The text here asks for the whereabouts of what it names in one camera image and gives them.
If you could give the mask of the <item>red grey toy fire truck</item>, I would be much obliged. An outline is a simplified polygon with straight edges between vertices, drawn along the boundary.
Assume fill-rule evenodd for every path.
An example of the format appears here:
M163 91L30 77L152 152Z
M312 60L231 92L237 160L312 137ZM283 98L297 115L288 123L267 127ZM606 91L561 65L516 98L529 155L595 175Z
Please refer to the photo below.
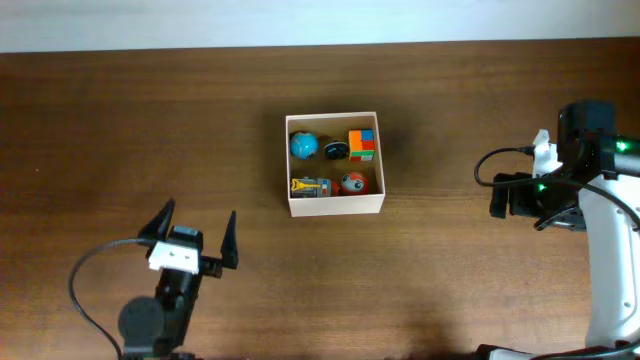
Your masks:
M328 178L293 178L290 193L292 198L325 198L338 196L340 187Z

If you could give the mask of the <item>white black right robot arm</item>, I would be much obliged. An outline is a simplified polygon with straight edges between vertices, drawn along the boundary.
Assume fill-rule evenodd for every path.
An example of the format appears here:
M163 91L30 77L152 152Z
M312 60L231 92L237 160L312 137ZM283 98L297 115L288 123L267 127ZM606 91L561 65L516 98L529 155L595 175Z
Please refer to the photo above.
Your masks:
M559 112L558 136L542 129L518 147L531 172L490 181L495 218L535 219L535 229L584 232L588 240L591 318L582 349L559 359L639 356L639 141L616 132L612 103L581 100Z

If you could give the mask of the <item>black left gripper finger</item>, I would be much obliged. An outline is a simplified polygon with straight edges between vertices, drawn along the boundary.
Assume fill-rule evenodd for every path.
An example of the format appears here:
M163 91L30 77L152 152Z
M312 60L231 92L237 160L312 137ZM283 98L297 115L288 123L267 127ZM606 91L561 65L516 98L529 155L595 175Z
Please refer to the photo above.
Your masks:
M237 213L232 211L220 249L222 266L236 270L239 265L237 246Z
M149 240L164 240L175 209L175 200L170 198L163 208L138 233L138 238Z

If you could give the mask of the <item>small black round container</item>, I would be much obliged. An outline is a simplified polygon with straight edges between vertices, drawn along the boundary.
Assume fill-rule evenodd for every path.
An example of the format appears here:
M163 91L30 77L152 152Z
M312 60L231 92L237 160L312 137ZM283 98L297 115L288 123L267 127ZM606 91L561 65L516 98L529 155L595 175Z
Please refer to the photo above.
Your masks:
M324 146L324 154L328 160L342 160L350 153L349 144L341 141L332 141Z

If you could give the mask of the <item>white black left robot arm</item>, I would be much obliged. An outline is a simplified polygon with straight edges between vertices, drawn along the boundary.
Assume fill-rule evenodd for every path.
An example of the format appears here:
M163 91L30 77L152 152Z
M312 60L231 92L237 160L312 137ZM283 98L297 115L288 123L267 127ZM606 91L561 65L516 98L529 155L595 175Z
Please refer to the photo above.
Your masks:
M149 240L149 268L160 273L155 293L130 300L121 310L118 330L124 340L125 359L193 360L181 351L205 277L221 278L225 269L239 265L237 213L232 212L220 248L220 256L203 254L201 231L171 223L175 201L164 207L138 233Z

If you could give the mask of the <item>pink grey toy ball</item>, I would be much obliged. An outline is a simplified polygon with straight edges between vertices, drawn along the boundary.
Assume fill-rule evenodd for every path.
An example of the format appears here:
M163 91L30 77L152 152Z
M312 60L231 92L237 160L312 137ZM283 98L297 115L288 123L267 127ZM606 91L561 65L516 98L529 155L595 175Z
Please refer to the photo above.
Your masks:
M367 195L368 180L361 172L349 172L341 178L340 191L344 196Z

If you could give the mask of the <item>blue grey toy ball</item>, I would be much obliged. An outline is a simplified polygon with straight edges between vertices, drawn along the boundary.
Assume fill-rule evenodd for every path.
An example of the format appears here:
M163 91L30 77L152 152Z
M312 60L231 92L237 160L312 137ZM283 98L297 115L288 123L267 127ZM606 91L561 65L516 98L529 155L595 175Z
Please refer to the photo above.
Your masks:
M311 132L295 132L290 137L289 150L293 157L307 160L317 155L319 141Z

